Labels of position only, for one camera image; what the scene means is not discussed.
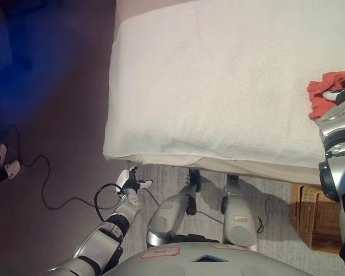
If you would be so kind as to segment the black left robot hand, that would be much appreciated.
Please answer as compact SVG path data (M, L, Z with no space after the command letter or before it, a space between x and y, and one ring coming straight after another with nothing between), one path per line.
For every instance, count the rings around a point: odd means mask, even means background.
M129 169L122 170L116 180L116 193L120 196L126 190L133 189L138 191L140 189L149 188L154 181L152 179L148 180L138 180L136 177L137 167L132 166Z

